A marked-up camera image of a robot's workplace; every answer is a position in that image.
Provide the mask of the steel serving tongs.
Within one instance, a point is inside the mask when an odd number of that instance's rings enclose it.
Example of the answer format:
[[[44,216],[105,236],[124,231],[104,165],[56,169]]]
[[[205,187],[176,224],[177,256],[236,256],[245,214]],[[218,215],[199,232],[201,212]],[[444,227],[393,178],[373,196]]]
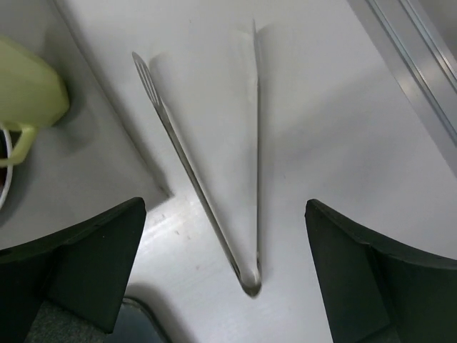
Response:
[[[236,275],[236,278],[242,290],[251,298],[255,298],[262,288],[262,270],[261,270],[261,76],[259,74],[259,67],[261,66],[261,52],[258,40],[258,30],[256,22],[253,21],[251,25],[251,32],[244,34],[250,41],[253,50],[252,69],[254,75],[251,77],[249,87],[253,92],[253,99],[251,103],[256,114],[256,268],[247,275],[241,272],[238,264],[239,258],[233,252],[233,245],[229,240],[229,233],[224,229],[224,222],[221,219],[220,209],[217,207],[217,202],[212,198],[211,193],[204,184],[201,183],[199,173],[195,169],[191,160],[186,153],[186,150],[181,143],[179,133],[175,130],[172,123],[169,108],[166,105],[163,97],[160,95],[159,90],[154,84],[151,70],[146,65],[146,62],[136,53],[132,53],[134,65],[138,72],[141,83],[144,87],[147,97],[154,110],[156,111],[163,128],[166,131],[168,138],[181,162],[189,181],[194,188],[196,196],[199,199],[201,206],[206,213],[206,216],[213,227],[214,233],[217,236],[219,244],[226,255],[226,258]]]

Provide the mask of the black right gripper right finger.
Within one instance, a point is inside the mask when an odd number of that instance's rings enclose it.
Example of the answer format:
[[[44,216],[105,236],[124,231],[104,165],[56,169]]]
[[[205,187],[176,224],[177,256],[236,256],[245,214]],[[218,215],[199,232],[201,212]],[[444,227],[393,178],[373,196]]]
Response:
[[[455,342],[456,260],[400,243],[323,202],[306,231],[334,342]]]

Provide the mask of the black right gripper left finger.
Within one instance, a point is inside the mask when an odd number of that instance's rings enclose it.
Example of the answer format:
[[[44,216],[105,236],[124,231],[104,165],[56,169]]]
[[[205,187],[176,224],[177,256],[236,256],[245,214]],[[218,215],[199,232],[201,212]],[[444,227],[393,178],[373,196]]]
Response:
[[[102,342],[144,230],[141,197],[1,250],[2,342]]]

